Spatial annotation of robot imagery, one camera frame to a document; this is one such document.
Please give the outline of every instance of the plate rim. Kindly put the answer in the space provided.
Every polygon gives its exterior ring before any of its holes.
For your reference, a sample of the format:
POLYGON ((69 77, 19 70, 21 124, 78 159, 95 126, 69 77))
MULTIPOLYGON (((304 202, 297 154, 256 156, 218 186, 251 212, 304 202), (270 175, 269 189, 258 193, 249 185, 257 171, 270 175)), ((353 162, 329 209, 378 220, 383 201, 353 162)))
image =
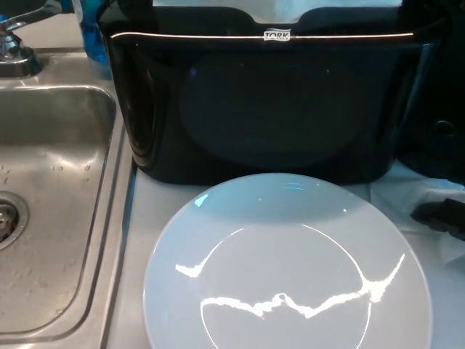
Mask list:
POLYGON ((271 172, 271 173, 259 173, 259 174, 246 175, 246 176, 234 178, 232 180, 227 180, 226 182, 221 182, 218 185, 212 185, 211 187, 205 189, 204 191, 202 191, 201 193, 199 193, 198 195, 196 195, 195 197, 190 199, 165 224, 165 226, 163 227, 163 230, 160 233, 160 236, 158 237, 157 241, 154 244, 154 247, 151 249, 152 252, 150 253, 150 258, 149 258, 149 260, 147 262, 147 265, 145 266, 145 272, 144 272, 144 284, 143 284, 143 289, 142 289, 142 314, 143 314, 143 318, 144 318, 145 333, 146 333, 147 338, 149 340, 150 349, 156 349, 156 346, 155 346, 155 343, 153 342, 152 336, 150 335, 150 331, 149 331, 149 328, 148 328, 149 327, 148 326, 148 319, 147 319, 147 300, 146 300, 146 292, 145 291, 147 289, 148 273, 149 273, 149 270, 150 270, 150 266, 152 265, 153 256, 154 256, 154 254, 155 254, 155 252, 157 250, 157 247, 160 244, 160 242, 162 241, 163 237, 166 235, 166 232, 169 230, 169 227, 171 226, 172 222, 174 220, 176 220, 177 217, 180 216, 188 207, 190 207, 192 204, 194 204, 195 200, 197 200, 198 198, 200 198, 202 196, 205 196, 205 194, 208 193, 210 190, 218 189, 218 188, 221 188, 223 186, 229 185, 232 182, 236 182, 236 181, 240 181, 240 180, 247 180, 248 178, 252 178, 252 177, 274 177, 274 176, 290 176, 290 177, 294 177, 294 178, 299 177, 299 178, 303 178, 305 180, 311 180, 311 181, 317 181, 319 183, 325 183, 325 185, 329 185, 329 186, 331 186, 333 188, 337 188, 341 192, 346 192, 346 193, 354 196, 356 198, 356 200, 361 200, 365 204, 368 204, 368 206, 371 207, 370 209, 374 209, 375 211, 377 211, 381 215, 380 218, 385 220, 386 223, 388 225, 390 225, 393 230, 396 231, 396 234, 403 240, 404 244, 407 246, 408 250, 412 254, 412 257, 415 260, 416 265, 418 266, 418 268, 420 270, 421 279, 422 279, 422 281, 424 283, 424 286, 425 286, 426 297, 428 299, 428 313, 429 313, 428 339, 427 339, 427 342, 426 342, 425 349, 431 349, 432 337, 433 337, 433 316, 434 316, 434 311, 433 311, 433 306, 432 306, 432 297, 431 297, 431 291, 429 289, 429 283, 428 283, 428 280, 426 278, 426 274, 424 272, 423 266, 421 265, 420 260, 418 259, 418 256, 416 255, 416 253, 413 250, 412 246, 408 242, 407 238, 402 234, 400 229, 381 210, 379 210, 371 202, 366 201, 365 199, 355 195, 350 190, 348 190, 348 189, 346 189, 346 188, 344 188, 344 187, 342 187, 340 185, 328 182, 326 180, 321 180, 321 179, 316 178, 316 177, 310 177, 310 176, 305 176, 305 175, 302 175, 302 174, 293 174, 293 173, 286 173, 286 172, 271 172))

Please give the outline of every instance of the faucet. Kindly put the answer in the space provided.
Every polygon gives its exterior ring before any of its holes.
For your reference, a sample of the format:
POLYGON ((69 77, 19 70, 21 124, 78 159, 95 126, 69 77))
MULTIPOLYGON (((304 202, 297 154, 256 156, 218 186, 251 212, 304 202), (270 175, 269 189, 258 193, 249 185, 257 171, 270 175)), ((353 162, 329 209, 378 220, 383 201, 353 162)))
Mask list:
POLYGON ((59 13, 63 13, 60 0, 46 0, 45 5, 36 11, 0 22, 0 78, 25 78, 41 71, 33 49, 25 47, 13 30, 59 13))

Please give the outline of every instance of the black object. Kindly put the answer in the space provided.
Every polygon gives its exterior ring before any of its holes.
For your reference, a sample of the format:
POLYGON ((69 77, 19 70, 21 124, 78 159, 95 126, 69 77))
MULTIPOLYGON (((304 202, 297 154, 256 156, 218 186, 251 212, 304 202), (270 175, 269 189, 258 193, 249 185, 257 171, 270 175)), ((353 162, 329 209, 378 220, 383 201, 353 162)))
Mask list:
POLYGON ((453 30, 407 120, 398 156, 423 175, 465 184, 465 1, 443 1, 453 30))
POLYGON ((447 198, 443 202, 422 204, 411 217, 432 230, 449 232, 465 241, 465 204, 460 201, 447 198))
POLYGON ((315 9, 289 25, 149 2, 107 4, 100 29, 137 165, 180 184, 375 180, 448 32, 432 0, 315 9), (271 28, 284 41, 264 40, 271 28))

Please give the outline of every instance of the paper towel dispenser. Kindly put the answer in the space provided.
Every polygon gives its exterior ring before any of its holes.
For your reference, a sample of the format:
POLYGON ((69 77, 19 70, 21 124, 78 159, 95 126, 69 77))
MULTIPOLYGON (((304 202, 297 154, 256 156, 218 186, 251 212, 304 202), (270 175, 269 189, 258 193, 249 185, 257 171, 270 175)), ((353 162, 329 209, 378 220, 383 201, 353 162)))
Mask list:
POLYGON ((199 185, 382 176, 448 26, 428 0, 118 0, 100 14, 136 163, 199 185))

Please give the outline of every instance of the faucet base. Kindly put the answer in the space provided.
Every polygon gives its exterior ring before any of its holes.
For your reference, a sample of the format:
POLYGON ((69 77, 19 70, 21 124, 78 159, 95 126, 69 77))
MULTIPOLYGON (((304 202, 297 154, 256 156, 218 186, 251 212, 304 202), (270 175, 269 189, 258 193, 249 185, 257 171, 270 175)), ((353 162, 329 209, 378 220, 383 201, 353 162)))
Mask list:
POLYGON ((40 71, 41 65, 30 47, 18 47, 15 55, 0 60, 0 79, 25 78, 40 71))

